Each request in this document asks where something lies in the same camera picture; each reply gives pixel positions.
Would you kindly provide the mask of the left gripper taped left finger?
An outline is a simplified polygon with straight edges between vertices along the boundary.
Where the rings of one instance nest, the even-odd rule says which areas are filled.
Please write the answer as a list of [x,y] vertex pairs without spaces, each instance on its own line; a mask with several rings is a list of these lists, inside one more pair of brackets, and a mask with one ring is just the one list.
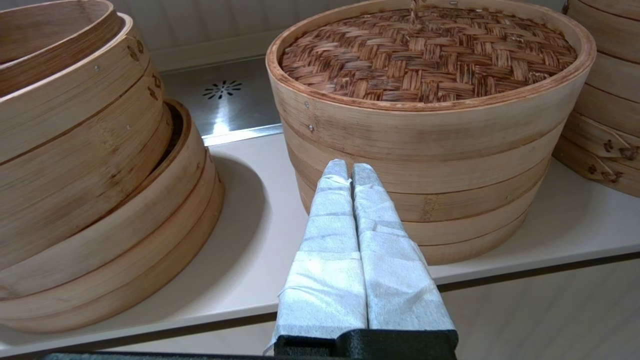
[[334,339],[368,326],[364,271],[346,162],[330,161],[285,285],[266,353],[282,336]]

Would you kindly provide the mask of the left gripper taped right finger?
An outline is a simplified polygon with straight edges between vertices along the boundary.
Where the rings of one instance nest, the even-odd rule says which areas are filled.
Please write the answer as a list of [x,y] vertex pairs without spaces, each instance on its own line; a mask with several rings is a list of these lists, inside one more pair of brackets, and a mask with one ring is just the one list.
[[355,164],[352,180],[368,326],[373,330],[454,331],[426,260],[404,229],[374,168]]

